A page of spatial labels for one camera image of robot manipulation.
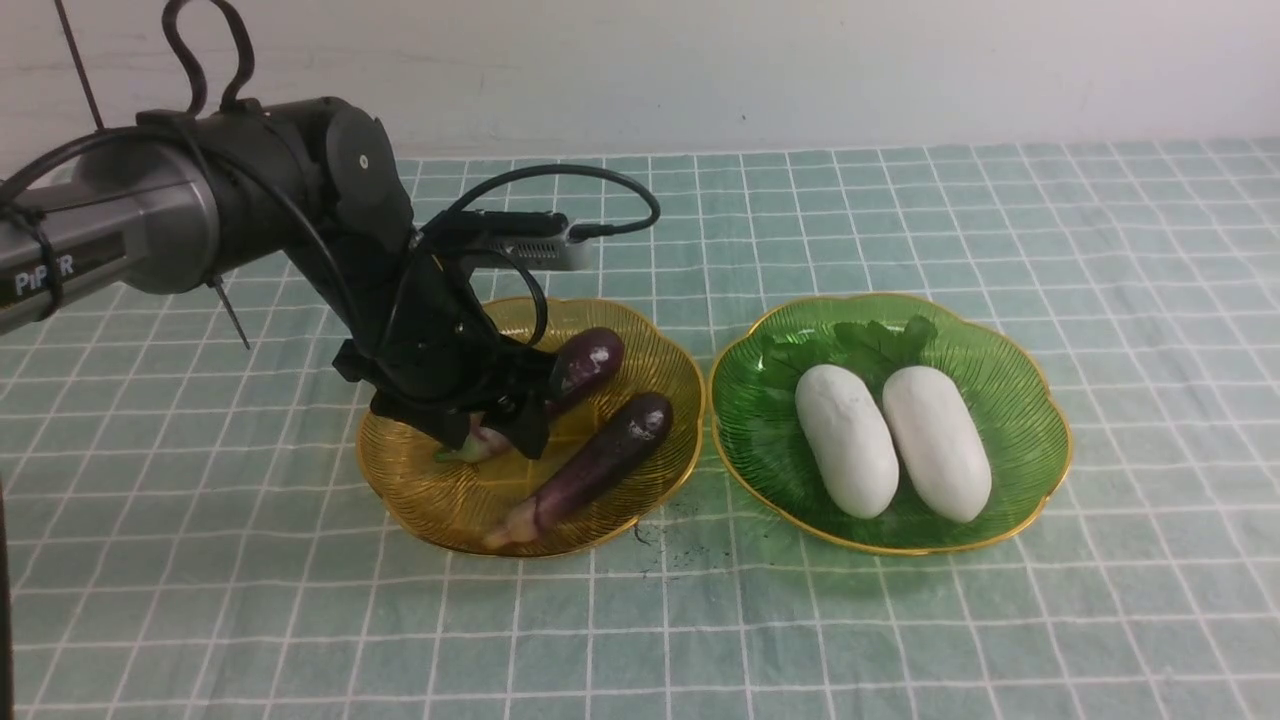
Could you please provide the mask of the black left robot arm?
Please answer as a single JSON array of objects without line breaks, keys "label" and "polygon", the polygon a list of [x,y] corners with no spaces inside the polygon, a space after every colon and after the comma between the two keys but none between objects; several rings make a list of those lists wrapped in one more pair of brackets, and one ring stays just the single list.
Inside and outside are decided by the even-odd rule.
[{"label": "black left robot arm", "polygon": [[381,123],[321,97],[191,120],[169,111],[77,138],[3,184],[3,331],[114,284],[214,287],[282,252],[346,327],[333,365],[372,387],[371,410],[458,447],[474,423],[524,456],[549,438],[553,356],[499,332],[470,284],[500,231],[543,231],[468,200],[413,223]]}]

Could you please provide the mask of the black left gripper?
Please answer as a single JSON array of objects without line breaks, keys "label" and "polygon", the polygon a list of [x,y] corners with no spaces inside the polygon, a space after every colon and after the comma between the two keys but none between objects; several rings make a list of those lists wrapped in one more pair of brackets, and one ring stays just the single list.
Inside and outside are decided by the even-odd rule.
[{"label": "black left gripper", "polygon": [[344,380],[374,387],[374,415],[435,441],[463,441],[475,416],[511,448],[539,460],[550,438],[547,404],[556,356],[538,347],[549,302],[532,273],[511,259],[525,282],[534,325],[521,341],[497,329],[457,254],[408,260],[385,313],[371,331],[346,340],[333,360]]}]

